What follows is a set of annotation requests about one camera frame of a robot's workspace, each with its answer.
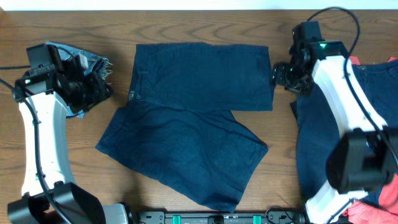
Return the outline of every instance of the wooden surface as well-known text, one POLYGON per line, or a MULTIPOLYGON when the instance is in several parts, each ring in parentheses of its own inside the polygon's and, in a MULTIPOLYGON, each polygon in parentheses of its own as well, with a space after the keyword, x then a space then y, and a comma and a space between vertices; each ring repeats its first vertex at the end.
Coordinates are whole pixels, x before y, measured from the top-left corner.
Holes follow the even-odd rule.
MULTIPOLYGON (((70 163, 80 187, 109 204, 168 211, 208 210, 156 180, 130 171, 94 146, 117 108, 127 101, 136 44, 206 42, 269 46, 271 64, 288 61, 292 28, 313 11, 113 11, 5 12, 0 25, 0 66, 27 65, 27 47, 47 40, 106 55, 114 64, 108 81, 116 94, 84 119, 67 121, 70 163)), ((362 35, 354 51, 362 63, 385 62, 398 54, 397 11, 356 11, 362 35)), ((351 19, 340 12, 319 16, 323 37, 349 47, 351 19)), ((0 71, 14 83, 24 70, 0 71)), ((297 125, 289 108, 295 95, 276 89, 273 112, 234 112, 235 118, 269 145, 237 211, 271 205, 302 205, 295 166, 297 125)), ((8 222, 7 203, 20 199, 25 172, 22 117, 9 90, 0 86, 0 222, 8 222)))

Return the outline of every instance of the white wall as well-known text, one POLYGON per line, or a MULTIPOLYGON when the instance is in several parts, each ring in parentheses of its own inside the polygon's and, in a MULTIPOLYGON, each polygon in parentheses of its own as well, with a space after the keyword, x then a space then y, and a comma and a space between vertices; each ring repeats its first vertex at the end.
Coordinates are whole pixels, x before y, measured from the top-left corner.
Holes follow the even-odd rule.
POLYGON ((398 0, 0 0, 0 6, 5 11, 322 9, 328 6, 398 9, 398 0))

